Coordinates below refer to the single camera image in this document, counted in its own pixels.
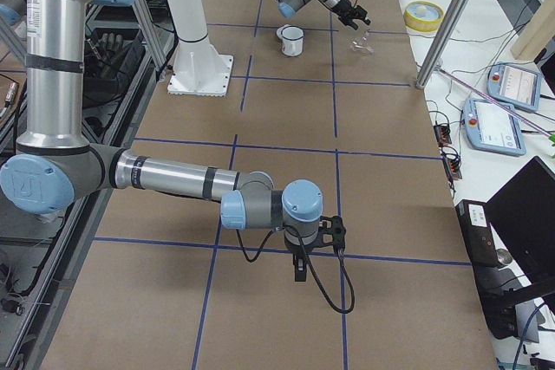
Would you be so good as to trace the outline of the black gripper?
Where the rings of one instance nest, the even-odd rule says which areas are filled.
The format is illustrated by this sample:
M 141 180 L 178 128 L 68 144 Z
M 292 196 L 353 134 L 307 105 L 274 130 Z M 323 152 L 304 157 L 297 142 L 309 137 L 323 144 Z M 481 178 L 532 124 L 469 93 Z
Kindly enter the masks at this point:
M 310 253 L 312 250 L 311 244 L 313 243 L 313 236 L 302 237 L 303 245 L 299 243 L 299 238 L 293 229 L 284 230 L 284 243 L 286 248 L 293 255 L 293 266 L 294 266 L 294 281 L 295 282 L 305 282 L 306 281 L 306 263 L 302 255 L 304 252 Z
M 361 5 L 357 5 L 355 8 L 353 8 L 350 0 L 339 0 L 332 7 L 332 11 L 338 16 L 338 18 L 345 26 L 349 26 L 352 29 L 358 28 L 358 25 L 352 20 L 353 11 L 355 20 L 361 21 L 366 25 L 371 24 L 371 20 L 368 16 L 368 11 L 366 11 Z

